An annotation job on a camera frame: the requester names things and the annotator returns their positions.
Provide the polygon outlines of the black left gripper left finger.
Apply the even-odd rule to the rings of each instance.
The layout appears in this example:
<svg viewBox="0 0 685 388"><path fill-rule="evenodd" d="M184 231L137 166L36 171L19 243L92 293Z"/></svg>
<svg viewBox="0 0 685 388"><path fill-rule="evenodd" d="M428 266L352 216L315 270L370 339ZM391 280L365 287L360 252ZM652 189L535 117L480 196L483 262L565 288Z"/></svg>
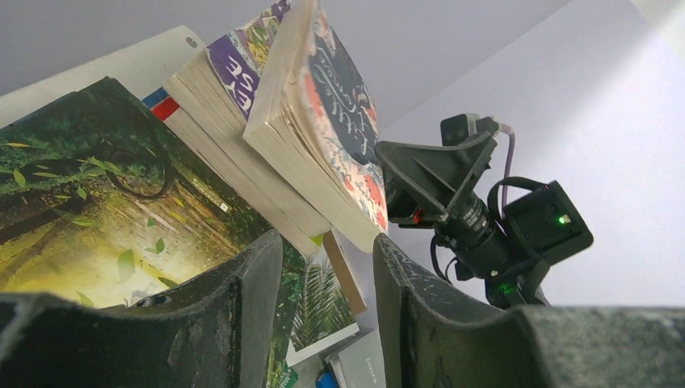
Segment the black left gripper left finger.
<svg viewBox="0 0 685 388"><path fill-rule="evenodd" d="M4 387L259 387L269 354L283 240L243 252L130 307L50 293L1 296Z"/></svg>

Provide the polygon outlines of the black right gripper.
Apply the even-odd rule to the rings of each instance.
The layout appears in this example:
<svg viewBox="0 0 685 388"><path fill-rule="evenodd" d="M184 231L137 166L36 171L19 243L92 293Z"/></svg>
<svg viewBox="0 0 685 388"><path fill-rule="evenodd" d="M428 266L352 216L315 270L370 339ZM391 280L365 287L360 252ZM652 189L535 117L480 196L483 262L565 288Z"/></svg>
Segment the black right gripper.
<svg viewBox="0 0 685 388"><path fill-rule="evenodd" d="M488 133L451 146L378 142L376 156L384 173L389 222L403 228L432 228L455 218L497 146Z"/></svg>

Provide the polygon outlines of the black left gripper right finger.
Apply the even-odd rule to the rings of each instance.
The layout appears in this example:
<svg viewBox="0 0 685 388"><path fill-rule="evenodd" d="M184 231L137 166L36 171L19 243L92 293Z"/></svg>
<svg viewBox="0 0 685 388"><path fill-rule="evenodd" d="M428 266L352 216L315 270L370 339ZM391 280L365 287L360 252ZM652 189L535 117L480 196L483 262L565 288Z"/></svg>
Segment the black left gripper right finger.
<svg viewBox="0 0 685 388"><path fill-rule="evenodd" d="M440 280L388 236L373 247L389 387L681 387L684 312L500 310Z"/></svg>

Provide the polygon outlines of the white palm leaf book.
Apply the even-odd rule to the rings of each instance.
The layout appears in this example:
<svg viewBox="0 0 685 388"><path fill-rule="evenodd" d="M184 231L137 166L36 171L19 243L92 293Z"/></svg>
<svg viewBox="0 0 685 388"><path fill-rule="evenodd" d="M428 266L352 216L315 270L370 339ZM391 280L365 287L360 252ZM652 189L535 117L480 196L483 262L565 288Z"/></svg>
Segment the white palm leaf book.
<svg viewBox="0 0 685 388"><path fill-rule="evenodd" d="M359 326L326 251L305 261L305 282L295 309L286 362L293 366L356 335Z"/></svg>

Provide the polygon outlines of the floral Little Women book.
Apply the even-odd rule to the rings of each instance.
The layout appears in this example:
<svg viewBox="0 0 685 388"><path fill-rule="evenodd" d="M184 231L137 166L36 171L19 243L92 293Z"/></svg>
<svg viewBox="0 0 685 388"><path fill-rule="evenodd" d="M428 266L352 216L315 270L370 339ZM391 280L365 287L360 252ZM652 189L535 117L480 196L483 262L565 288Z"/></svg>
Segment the floral Little Women book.
<svg viewBox="0 0 685 388"><path fill-rule="evenodd" d="M375 102L321 2L285 14L242 137L361 251L388 229Z"/></svg>

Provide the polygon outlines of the dark green garden book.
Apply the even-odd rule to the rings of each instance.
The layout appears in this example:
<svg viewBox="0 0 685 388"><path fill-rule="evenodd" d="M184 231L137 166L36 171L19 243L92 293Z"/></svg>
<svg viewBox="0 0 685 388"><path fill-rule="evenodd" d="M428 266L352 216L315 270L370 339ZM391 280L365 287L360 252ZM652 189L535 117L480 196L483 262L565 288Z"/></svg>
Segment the dark green garden book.
<svg viewBox="0 0 685 388"><path fill-rule="evenodd" d="M278 233L114 78L1 131L1 296L130 307L233 259L271 230ZM259 387L287 364L302 288L304 260L281 238Z"/></svg>

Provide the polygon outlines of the green 104-storey treehouse book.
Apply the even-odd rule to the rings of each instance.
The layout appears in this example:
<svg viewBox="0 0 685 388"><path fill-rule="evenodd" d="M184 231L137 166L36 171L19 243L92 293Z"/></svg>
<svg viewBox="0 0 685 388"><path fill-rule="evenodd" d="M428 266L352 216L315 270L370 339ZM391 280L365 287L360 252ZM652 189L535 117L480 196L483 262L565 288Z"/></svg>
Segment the green 104-storey treehouse book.
<svg viewBox="0 0 685 388"><path fill-rule="evenodd" d="M283 363L276 369L269 372L267 376L268 388L293 388L299 380L297 371L289 365Z"/></svg>

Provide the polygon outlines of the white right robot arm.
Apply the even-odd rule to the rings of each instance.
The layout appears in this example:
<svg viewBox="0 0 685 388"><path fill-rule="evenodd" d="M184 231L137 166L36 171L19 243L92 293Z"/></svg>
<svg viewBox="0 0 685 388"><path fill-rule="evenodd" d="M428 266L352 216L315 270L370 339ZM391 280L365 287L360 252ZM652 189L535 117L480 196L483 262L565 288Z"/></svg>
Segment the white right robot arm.
<svg viewBox="0 0 685 388"><path fill-rule="evenodd" d="M480 198L474 188L496 145L489 134L458 145L378 143L387 215L402 229L432 230L429 252L451 250L456 278L483 280L491 305L543 305L548 270L594 237L557 181L506 177Z"/></svg>

